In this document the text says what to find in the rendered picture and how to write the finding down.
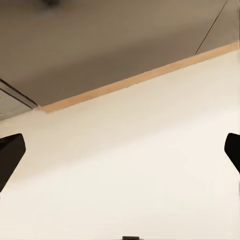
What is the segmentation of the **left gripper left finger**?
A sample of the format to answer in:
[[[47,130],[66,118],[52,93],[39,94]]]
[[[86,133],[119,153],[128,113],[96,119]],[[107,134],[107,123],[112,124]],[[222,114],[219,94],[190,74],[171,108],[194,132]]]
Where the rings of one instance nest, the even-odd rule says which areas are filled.
[[[22,133],[0,138],[0,193],[26,152]]]

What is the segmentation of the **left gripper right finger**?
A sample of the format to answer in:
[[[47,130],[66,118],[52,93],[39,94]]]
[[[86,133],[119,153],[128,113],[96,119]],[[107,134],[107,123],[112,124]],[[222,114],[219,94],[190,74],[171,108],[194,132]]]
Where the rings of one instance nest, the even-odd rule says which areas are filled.
[[[240,173],[240,135],[229,133],[224,146],[224,151]]]

